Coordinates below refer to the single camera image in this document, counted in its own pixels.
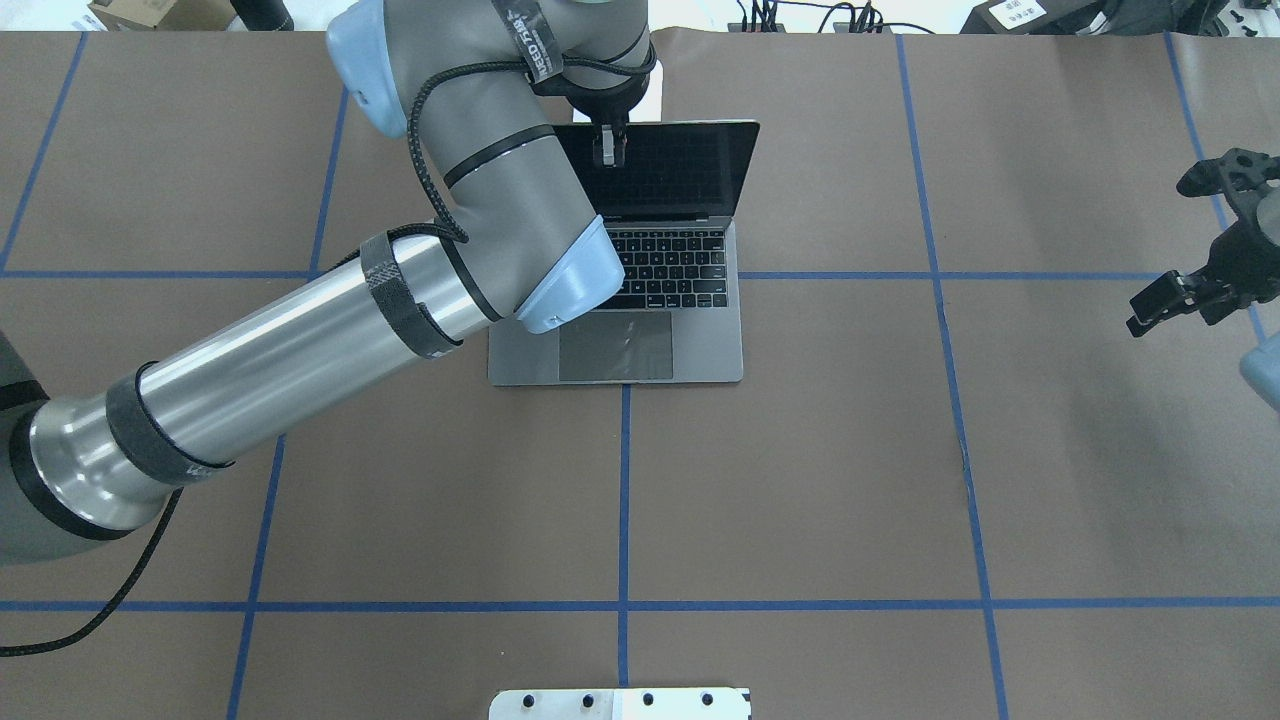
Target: black cylinder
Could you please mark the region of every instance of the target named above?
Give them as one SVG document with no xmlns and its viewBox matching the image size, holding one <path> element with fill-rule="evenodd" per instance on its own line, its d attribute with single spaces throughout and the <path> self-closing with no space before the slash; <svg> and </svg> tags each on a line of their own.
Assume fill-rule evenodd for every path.
<svg viewBox="0 0 1280 720">
<path fill-rule="evenodd" d="M 248 29 L 293 29 L 293 17 L 284 0 L 232 0 L 232 8 Z"/>
</svg>

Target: white sticker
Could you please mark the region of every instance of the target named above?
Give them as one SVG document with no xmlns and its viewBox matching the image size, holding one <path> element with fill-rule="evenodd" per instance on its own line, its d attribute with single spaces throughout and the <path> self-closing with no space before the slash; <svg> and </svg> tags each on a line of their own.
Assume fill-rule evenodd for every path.
<svg viewBox="0 0 1280 720">
<path fill-rule="evenodd" d="M 989 9 L 1000 24 L 1005 26 L 1005 29 L 1014 29 L 1048 14 L 1036 0 L 1007 0 L 992 5 Z"/>
</svg>

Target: black cable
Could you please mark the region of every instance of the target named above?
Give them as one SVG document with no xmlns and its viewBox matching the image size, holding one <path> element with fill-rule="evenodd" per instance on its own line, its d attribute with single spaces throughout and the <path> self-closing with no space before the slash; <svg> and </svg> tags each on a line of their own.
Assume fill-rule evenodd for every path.
<svg viewBox="0 0 1280 720">
<path fill-rule="evenodd" d="M 831 19 L 831 14 L 835 13 L 836 10 L 849 10 L 849 24 L 850 27 L 852 26 L 854 14 L 858 12 L 858 8 L 854 8 L 852 3 L 836 3 L 835 5 L 827 8 L 827 14 L 823 15 L 822 22 L 818 23 L 818 32 L 826 29 L 827 20 Z"/>
<path fill-rule="evenodd" d="M 833 8 L 840 8 L 842 5 L 849 5 L 849 3 L 837 3 L 835 5 L 826 5 L 826 4 L 822 4 L 822 3 L 806 3 L 804 0 L 769 0 L 769 1 L 773 3 L 774 5 L 800 5 L 800 6 L 804 6 L 804 8 L 822 8 L 823 10 L 832 10 Z M 861 8 L 870 8 L 870 3 L 867 3 L 867 5 L 863 5 Z M 929 29 L 929 28 L 927 28 L 924 26 L 918 26 L 915 23 L 886 23 L 886 22 L 883 22 L 884 20 L 884 14 L 881 13 L 879 10 L 874 9 L 874 8 L 870 9 L 870 13 L 872 14 L 869 17 L 869 22 L 872 24 L 865 26 L 860 32 L 881 32 L 883 28 L 887 28 L 887 27 L 910 27 L 910 28 L 915 28 L 915 29 L 927 32 L 929 35 L 937 35 L 932 29 Z M 854 26 L 855 24 L 856 24 L 856 20 L 852 17 L 850 17 L 850 27 L 849 27 L 850 32 L 855 32 L 854 31 Z"/>
<path fill-rule="evenodd" d="M 564 67 L 568 68 L 590 68 L 593 70 L 600 70 L 605 73 L 613 73 L 616 76 L 643 76 L 653 70 L 657 64 L 657 56 L 654 54 L 653 44 L 649 44 L 649 53 L 645 55 L 644 63 L 636 68 L 626 68 L 622 65 L 614 65 L 611 63 L 602 63 L 599 60 L 590 60 L 588 58 L 571 58 L 564 56 Z M 470 65 L 458 65 L 448 70 L 439 72 L 422 83 L 417 90 L 417 95 L 413 97 L 413 106 L 410 109 L 408 114 L 408 131 L 406 133 L 408 138 L 408 156 L 413 163 L 413 172 L 417 174 L 417 182 L 422 186 L 422 191 L 426 192 L 426 199 L 431 202 L 431 208 L 435 210 L 436 219 L 440 225 L 443 225 L 449 233 L 452 233 L 456 242 L 466 242 L 467 232 L 462 229 L 462 225 L 453 219 L 453 214 L 449 213 L 448 206 L 444 204 L 444 199 L 440 197 L 440 192 L 435 188 L 435 182 L 431 181 L 431 172 L 426 167 L 426 159 L 422 156 L 422 138 L 421 131 L 419 129 L 422 122 L 422 108 L 426 105 L 426 97 L 431 95 L 431 91 L 436 88 L 443 82 L 456 79 L 460 77 L 474 76 L 479 73 L 495 73 L 495 72 L 527 72 L 529 65 L 520 60 L 495 60 L 490 63 L 474 63 Z"/>
<path fill-rule="evenodd" d="M 408 132 L 406 133 L 408 140 L 408 158 L 410 161 L 413 163 L 413 172 L 417 174 L 417 182 L 422 186 L 422 192 L 426 193 L 426 199 L 431 202 L 431 208 L 435 210 L 440 224 L 449 228 L 449 231 L 457 236 L 458 242 L 466 242 L 467 233 L 462 229 L 462 225 L 453 219 L 453 214 L 449 213 L 449 209 L 444 205 L 444 199 L 440 197 L 440 192 L 435 188 L 435 183 L 431 182 L 431 172 L 426 168 L 426 159 L 422 158 L 422 138 L 421 131 L 419 129 L 422 120 L 422 106 L 426 105 L 426 97 L 442 82 L 479 73 L 511 73 L 524 72 L 527 69 L 529 65 L 526 63 L 517 60 L 458 65 L 426 78 L 422 86 L 417 90 L 417 96 L 413 97 L 413 108 L 408 114 Z"/>
<path fill-rule="evenodd" d="M 877 24 L 873 24 L 873 26 L 868 27 L 864 32 L 879 32 L 881 28 L 886 28 L 886 27 L 910 27 L 910 28 L 915 28 L 915 29 L 927 32 L 929 35 L 937 35 L 932 29 L 929 29 L 929 28 L 927 28 L 924 26 L 918 26 L 915 23 L 877 23 Z"/>
<path fill-rule="evenodd" d="M 0 646 L 0 657 L 22 657 L 24 655 L 40 655 L 41 652 L 52 652 L 55 650 L 61 650 L 69 644 L 78 643 L 79 641 L 88 637 L 90 633 L 97 629 L 99 625 L 106 621 L 106 619 L 119 607 L 120 602 L 124 601 L 124 596 L 129 594 L 133 589 L 134 583 L 142 577 L 142 571 L 146 570 L 147 562 L 151 561 L 151 555 L 156 551 L 156 546 L 160 544 L 160 538 L 164 537 L 165 528 L 169 527 L 169 519 L 173 518 L 173 511 L 178 507 L 178 498 L 182 497 L 182 488 L 173 491 L 169 496 L 169 502 L 164 506 L 164 512 L 160 514 L 160 521 L 156 523 L 156 529 L 151 533 L 151 539 L 147 541 L 147 546 L 142 550 L 142 555 L 138 561 L 133 565 L 133 571 L 129 577 L 124 579 L 124 584 L 120 589 L 115 591 L 111 600 L 106 601 L 102 610 L 97 612 L 83 628 L 76 630 L 74 633 L 60 638 L 56 641 L 49 641 L 35 644 L 15 644 L 15 646 Z"/>
</svg>

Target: black velcro strap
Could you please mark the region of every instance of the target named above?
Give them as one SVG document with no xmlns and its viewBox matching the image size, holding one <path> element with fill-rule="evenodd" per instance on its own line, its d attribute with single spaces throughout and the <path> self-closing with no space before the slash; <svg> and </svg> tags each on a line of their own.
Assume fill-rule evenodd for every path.
<svg viewBox="0 0 1280 720">
<path fill-rule="evenodd" d="M 444 186 L 452 188 L 467 173 L 479 169 L 480 165 L 484 165 L 489 160 L 493 160 L 504 152 L 511 152 L 521 145 L 529 145 L 539 137 L 547 137 L 549 135 L 556 135 L 556 128 L 548 124 L 534 126 L 531 128 L 511 133 L 488 147 L 476 150 L 470 158 L 454 165 L 452 170 L 444 173 Z"/>
<path fill-rule="evenodd" d="M 360 269 L 387 324 L 415 355 L 439 357 L 462 345 L 444 334 L 426 306 L 413 300 L 385 233 L 360 243 Z"/>
<path fill-rule="evenodd" d="M 40 511 L 50 523 L 59 528 L 92 541 L 113 541 L 123 538 L 132 530 L 114 530 L 95 525 L 79 515 L 72 512 L 63 505 L 45 484 L 36 469 L 36 461 L 31 457 L 31 420 L 36 411 L 27 413 L 9 436 L 9 465 L 13 468 L 13 477 L 18 480 L 18 487 L 27 496 L 32 507 Z"/>
<path fill-rule="evenodd" d="M 142 402 L 142 372 L 155 365 L 147 363 L 132 378 L 122 378 L 106 391 L 106 424 L 111 437 L 129 462 L 148 478 L 168 486 L 187 486 L 202 480 L 233 462 L 215 465 L 182 451 Z"/>
<path fill-rule="evenodd" d="M 492 0 L 494 10 L 507 26 L 512 42 L 529 63 L 534 82 L 558 76 L 564 70 L 564 56 L 552 26 L 543 17 L 538 0 Z"/>
<path fill-rule="evenodd" d="M 45 388 L 36 380 L 23 380 L 20 383 L 0 387 L 0 410 L 9 410 L 28 402 L 49 400 Z"/>
</svg>

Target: white bracket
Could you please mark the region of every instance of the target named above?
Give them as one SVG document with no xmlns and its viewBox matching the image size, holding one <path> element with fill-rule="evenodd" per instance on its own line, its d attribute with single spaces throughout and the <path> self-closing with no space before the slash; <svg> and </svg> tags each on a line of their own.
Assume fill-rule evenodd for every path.
<svg viewBox="0 0 1280 720">
<path fill-rule="evenodd" d="M 751 720 L 745 688 L 504 691 L 489 720 Z"/>
</svg>

